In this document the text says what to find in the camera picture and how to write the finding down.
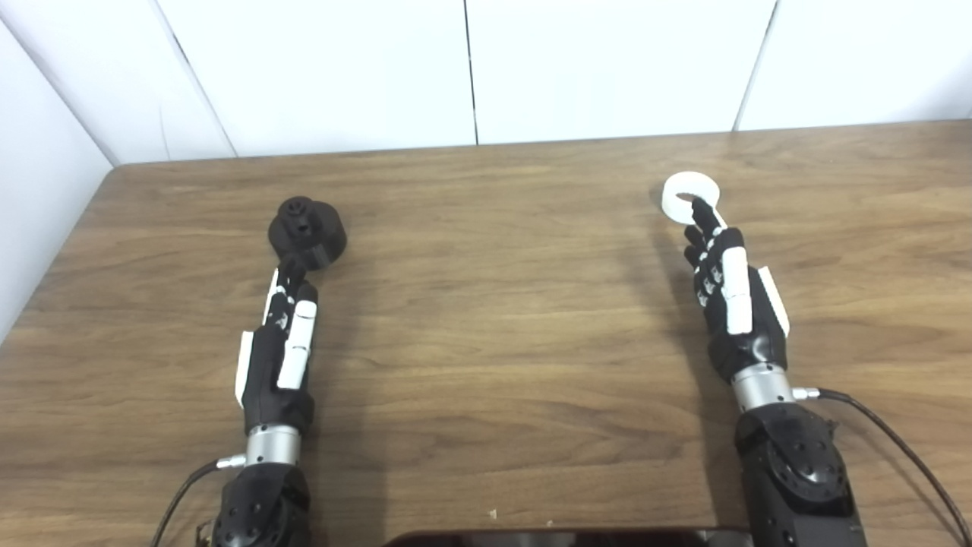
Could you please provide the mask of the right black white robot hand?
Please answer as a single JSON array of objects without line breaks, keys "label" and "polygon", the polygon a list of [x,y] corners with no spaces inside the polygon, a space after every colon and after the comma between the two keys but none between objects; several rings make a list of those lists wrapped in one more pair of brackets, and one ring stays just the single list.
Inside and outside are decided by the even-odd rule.
[{"label": "right black white robot hand", "polygon": [[768,269],[751,266],[742,231],[702,198],[691,201],[684,257],[708,333],[708,357],[723,381],[754,365],[787,370],[787,314]]}]

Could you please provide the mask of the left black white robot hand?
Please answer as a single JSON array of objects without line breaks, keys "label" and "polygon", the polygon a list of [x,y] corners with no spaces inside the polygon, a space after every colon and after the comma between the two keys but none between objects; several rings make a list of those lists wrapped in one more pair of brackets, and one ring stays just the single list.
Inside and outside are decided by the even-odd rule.
[{"label": "left black white robot hand", "polygon": [[295,256],[285,256],[272,274],[263,322],[241,336],[234,394],[245,433],[284,425],[304,434],[312,425],[308,373],[318,290],[306,273]]}]

